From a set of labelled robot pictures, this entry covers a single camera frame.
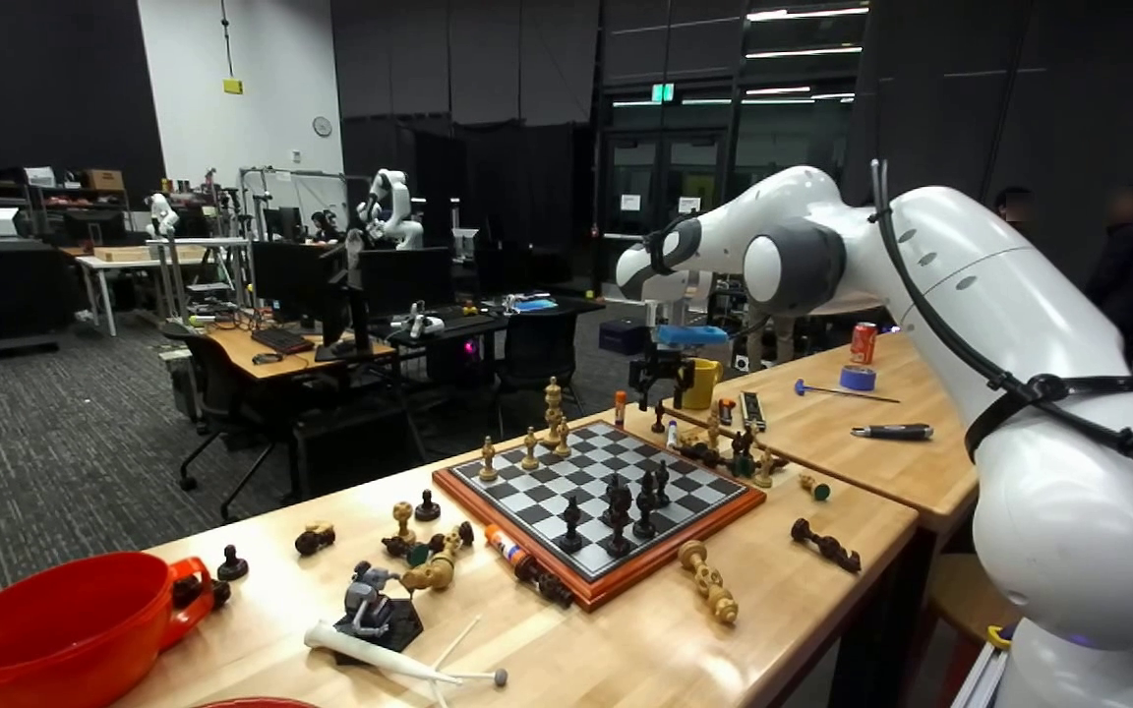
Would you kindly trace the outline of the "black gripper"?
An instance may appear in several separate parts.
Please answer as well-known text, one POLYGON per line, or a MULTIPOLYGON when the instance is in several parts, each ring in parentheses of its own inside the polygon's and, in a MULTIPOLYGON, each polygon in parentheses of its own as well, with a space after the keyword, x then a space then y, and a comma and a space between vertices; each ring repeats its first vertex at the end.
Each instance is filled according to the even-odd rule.
POLYGON ((685 398, 692 384, 692 361, 680 351, 647 351, 630 361, 630 389, 637 393, 637 403, 655 400, 655 384, 668 380, 672 398, 685 398))

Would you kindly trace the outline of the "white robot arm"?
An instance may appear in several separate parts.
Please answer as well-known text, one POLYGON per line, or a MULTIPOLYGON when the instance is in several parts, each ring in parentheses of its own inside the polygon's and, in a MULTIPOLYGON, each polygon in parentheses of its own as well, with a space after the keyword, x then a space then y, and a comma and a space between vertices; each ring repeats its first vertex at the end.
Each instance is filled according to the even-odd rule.
POLYGON ((949 186, 852 205, 791 164, 630 242, 613 283, 676 271, 766 314, 891 309, 963 417, 975 556, 1018 604, 997 708, 1133 708, 1133 364, 1025 233, 949 186))

